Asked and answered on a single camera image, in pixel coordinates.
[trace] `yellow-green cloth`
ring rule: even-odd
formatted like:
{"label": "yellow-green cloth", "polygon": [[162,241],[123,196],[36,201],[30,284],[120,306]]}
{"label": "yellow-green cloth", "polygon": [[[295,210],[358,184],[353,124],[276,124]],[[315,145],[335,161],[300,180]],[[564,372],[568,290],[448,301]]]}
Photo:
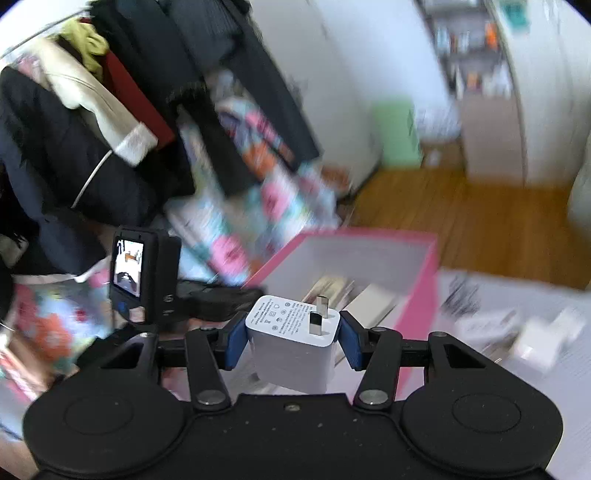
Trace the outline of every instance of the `yellow-green cloth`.
{"label": "yellow-green cloth", "polygon": [[64,23],[61,36],[80,52],[86,70],[102,82],[103,68],[95,60],[94,55],[105,55],[109,51],[109,43],[96,32],[94,26],[71,18]]}

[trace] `white power adapter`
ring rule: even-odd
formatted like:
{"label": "white power adapter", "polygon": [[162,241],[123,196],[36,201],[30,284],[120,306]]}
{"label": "white power adapter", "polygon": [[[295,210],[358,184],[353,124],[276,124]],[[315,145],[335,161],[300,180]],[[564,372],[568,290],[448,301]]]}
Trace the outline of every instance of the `white power adapter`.
{"label": "white power adapter", "polygon": [[246,327],[260,379],[302,393],[326,393],[335,371],[340,313],[320,310],[323,318],[315,335],[310,313],[317,313],[316,306],[272,295],[257,301]]}

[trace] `black circular pad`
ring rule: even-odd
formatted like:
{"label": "black circular pad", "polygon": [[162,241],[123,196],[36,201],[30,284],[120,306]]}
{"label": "black circular pad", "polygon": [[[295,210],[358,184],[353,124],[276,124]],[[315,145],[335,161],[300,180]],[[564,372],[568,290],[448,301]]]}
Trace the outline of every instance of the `black circular pad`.
{"label": "black circular pad", "polygon": [[76,478],[106,478],[145,466],[183,428],[176,398],[130,371],[75,375],[28,409],[23,433],[39,463]]}
{"label": "black circular pad", "polygon": [[412,393],[402,428],[427,456],[455,470],[506,475],[545,466],[563,425],[556,406],[519,379],[465,371]]}

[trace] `green container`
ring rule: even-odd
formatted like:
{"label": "green container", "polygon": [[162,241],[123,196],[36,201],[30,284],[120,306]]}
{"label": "green container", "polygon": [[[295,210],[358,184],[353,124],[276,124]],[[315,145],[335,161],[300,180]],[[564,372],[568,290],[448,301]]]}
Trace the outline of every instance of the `green container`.
{"label": "green container", "polygon": [[393,99],[376,103],[372,112],[384,146],[383,164],[419,168],[423,153],[414,128],[412,101]]}

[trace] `screw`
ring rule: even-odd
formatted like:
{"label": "screw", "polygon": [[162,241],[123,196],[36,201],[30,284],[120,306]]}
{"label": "screw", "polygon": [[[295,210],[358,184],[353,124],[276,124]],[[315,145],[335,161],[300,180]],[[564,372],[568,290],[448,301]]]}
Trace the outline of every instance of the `screw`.
{"label": "screw", "polygon": [[203,390],[197,395],[197,401],[202,405],[219,405],[226,400],[226,394],[219,390]]}
{"label": "screw", "polygon": [[388,398],[388,394],[383,390],[365,390],[359,394],[359,399],[366,405],[383,405]]}
{"label": "screw", "polygon": [[297,403],[288,403],[285,406],[285,411],[288,411],[290,413],[295,413],[296,411],[300,411],[301,407],[297,404]]}

